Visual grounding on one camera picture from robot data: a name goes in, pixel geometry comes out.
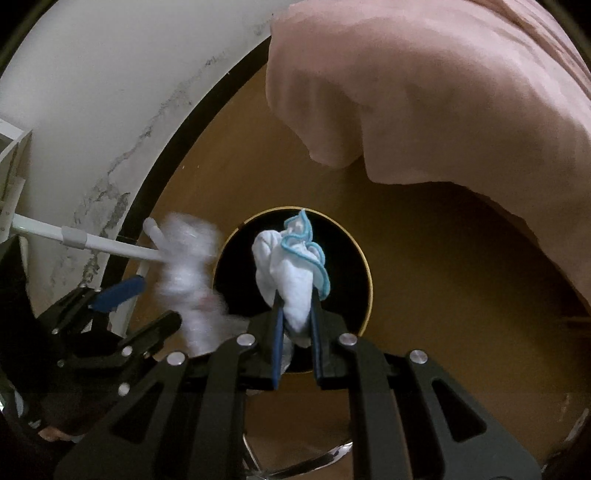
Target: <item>dark hole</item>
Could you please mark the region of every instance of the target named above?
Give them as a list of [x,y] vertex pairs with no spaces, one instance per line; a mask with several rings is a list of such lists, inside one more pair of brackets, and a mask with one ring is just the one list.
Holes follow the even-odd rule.
[[442,380],[433,382],[447,426],[456,442],[464,442],[486,431],[486,424]]
[[155,384],[112,429],[112,433],[132,443],[142,443],[164,385]]
[[[243,223],[223,247],[213,286],[224,297],[230,314],[252,317],[270,310],[256,286],[252,244],[263,230],[283,230],[283,222],[298,212],[299,209],[282,209],[259,215]],[[347,330],[359,333],[370,301],[369,277],[363,257],[341,227],[309,210],[306,214],[314,230],[314,241],[326,248],[330,295],[322,302],[322,308],[341,315]],[[311,349],[296,348],[288,372],[311,369]]]

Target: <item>white plastic pole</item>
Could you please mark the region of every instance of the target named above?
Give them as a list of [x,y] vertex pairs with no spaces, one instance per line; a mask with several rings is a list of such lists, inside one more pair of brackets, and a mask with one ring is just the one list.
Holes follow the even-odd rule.
[[149,236],[150,240],[156,245],[156,248],[159,250],[168,249],[168,241],[162,233],[162,230],[158,227],[156,220],[152,217],[148,217],[144,220],[144,233]]
[[[33,220],[22,215],[14,216],[12,219],[12,229],[20,235],[31,233],[33,235],[51,238],[52,240],[57,240],[64,244],[64,236],[60,227],[39,222],[38,220]],[[125,244],[123,242],[117,242],[115,240],[90,234],[87,234],[84,248],[118,255],[120,257],[135,258],[138,260],[149,260],[153,262],[163,261],[160,252],[153,248],[138,247],[137,245]]]

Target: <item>white wall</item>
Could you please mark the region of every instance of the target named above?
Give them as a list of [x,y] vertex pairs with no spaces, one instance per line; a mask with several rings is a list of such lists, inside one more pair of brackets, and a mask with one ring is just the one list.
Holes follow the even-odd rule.
[[[195,104],[269,34],[290,0],[59,0],[0,78],[0,117],[32,128],[18,213],[116,237],[151,166]],[[31,242],[39,313],[98,257]]]

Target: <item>blue trim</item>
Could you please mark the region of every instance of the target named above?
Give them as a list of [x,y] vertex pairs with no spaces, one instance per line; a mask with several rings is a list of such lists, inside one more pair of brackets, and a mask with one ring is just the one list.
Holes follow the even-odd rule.
[[275,338],[273,339],[272,356],[272,380],[273,388],[279,388],[279,379],[281,378],[281,359],[283,357],[283,308],[277,312],[277,321],[275,322]]
[[[283,237],[281,239],[281,247],[284,250],[288,251],[289,253],[295,255],[296,257],[299,257],[302,260],[305,260],[305,261],[315,265],[318,268],[318,270],[320,271],[320,274],[322,275],[322,279],[323,279],[322,290],[319,290],[319,297],[320,297],[320,300],[324,300],[326,297],[329,296],[329,293],[330,293],[330,279],[329,279],[328,272],[326,271],[326,269],[324,267],[324,262],[326,260],[326,257],[324,256],[324,251],[322,250],[322,247],[312,241],[312,234],[313,234],[312,233],[312,224],[308,220],[308,216],[306,215],[306,211],[304,209],[300,210],[300,213],[297,216],[288,218],[283,223],[283,225],[284,225],[285,229],[287,229],[288,225],[291,222],[297,220],[298,218],[304,222],[303,233],[288,233],[285,237]],[[298,252],[291,245],[289,245],[288,242],[290,240],[296,240],[298,242],[304,241],[306,248],[314,247],[315,249],[318,250],[318,252],[320,254],[320,260],[318,260],[316,258],[306,257],[302,253]]]
[[314,298],[312,298],[312,308],[310,309],[310,327],[312,334],[312,367],[314,369],[314,378],[318,380],[320,376],[320,366],[322,364],[322,346],[320,344],[320,332],[318,331],[318,320],[314,311]]
[[145,278],[134,275],[100,292],[94,298],[90,308],[96,312],[112,312],[123,302],[141,294],[145,288]]

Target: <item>pink blanket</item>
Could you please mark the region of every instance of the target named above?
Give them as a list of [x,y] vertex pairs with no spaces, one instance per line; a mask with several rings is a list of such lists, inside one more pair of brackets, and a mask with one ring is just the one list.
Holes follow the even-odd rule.
[[492,199],[588,303],[590,98],[535,0],[306,0],[272,25],[267,99],[312,159]]

